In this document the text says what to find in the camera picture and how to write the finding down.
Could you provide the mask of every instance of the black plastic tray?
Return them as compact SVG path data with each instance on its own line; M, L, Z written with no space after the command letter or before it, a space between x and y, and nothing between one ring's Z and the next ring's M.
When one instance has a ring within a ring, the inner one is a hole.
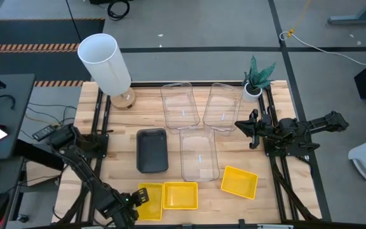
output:
M141 173L168 170L166 131L162 128L137 132L137 169Z

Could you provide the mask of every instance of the yellow cable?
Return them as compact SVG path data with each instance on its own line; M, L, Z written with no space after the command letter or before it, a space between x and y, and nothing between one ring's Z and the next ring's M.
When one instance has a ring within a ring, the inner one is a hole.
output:
M310 4L310 0L308 0L306 2L306 4L304 5L304 9L302 11L302 15L300 16L299 20L296 22L295 26L293 26L293 28L291 28L287 34L287 37L290 38L292 36L292 34L295 32L296 27L302 22L302 20L304 19L304 17L306 16L306 12L308 10Z
M31 117L27 116L27 114L26 114L26 113L25 113L25 117L26 117L26 118L28 118L29 120L32 120L32 121L39 121L39 122L43 122L43 123L46 123L46 124L49 124L49 125L53 125L53 126L55 126L55 125L60 125L60 124L50 123L50 122L48 122L48 121L44 121L44 120L38 120L38 119L36 119L36 118L31 118Z

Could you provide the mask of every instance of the gray floor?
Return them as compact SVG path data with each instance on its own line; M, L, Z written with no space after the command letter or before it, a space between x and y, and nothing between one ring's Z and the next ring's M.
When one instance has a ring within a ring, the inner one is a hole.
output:
M283 29L297 21L305 0L274 0ZM74 17L107 17L105 10L88 0L69 0ZM366 46L366 25L326 24L329 16L351 15L366 0L312 1L295 34L316 46ZM5 0L0 18L70 18L64 0ZM113 35L122 48L191 46L279 47L269 4L265 0L134 0L122 21L105 21L104 32ZM287 46L302 46L295 39ZM260 68L277 62L272 79L287 80L279 52L254 52ZM345 53L366 62L366 52ZM249 68L249 52L126 53L125 62L138 80L240 80ZM290 53L307 119L341 112L350 127L343 133L322 133L313 140L333 221L366 223L366 183L350 164L351 148L366 142L366 104L356 91L353 77L363 70L341 57L324 53ZM32 101L41 104L76 105L79 88L36 88ZM37 108L62 116L62 109ZM32 117L47 120L29 112ZM44 124L25 120L22 129L31 134ZM12 223L10 228L47 225L55 192L34 193L43 199L47 211L33 208L32 196L24 200L22 213L32 215L29 224Z

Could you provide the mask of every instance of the lamp shade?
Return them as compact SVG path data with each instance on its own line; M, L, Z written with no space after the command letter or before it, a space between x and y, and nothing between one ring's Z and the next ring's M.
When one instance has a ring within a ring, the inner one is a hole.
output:
M81 42L77 53L103 93L117 96L128 90L131 76L112 36L91 35Z

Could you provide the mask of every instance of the yellow tray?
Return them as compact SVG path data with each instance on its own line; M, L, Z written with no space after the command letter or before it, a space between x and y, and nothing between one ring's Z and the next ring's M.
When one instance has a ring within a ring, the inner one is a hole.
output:
M163 184L163 208L186 210L198 208L196 182L165 182Z
M227 166L221 190L253 200L257 192L258 175Z
M146 188L149 201L138 207L139 220L161 220L163 184L140 183L138 189L141 188Z

